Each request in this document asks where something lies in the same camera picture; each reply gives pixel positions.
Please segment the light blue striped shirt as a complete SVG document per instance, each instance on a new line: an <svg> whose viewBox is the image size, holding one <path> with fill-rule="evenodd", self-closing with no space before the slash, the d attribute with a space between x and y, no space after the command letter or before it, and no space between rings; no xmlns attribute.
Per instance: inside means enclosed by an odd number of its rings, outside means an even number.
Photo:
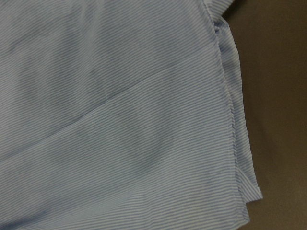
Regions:
<svg viewBox="0 0 307 230"><path fill-rule="evenodd" d="M3 230L236 230L262 198L230 0L3 0Z"/></svg>

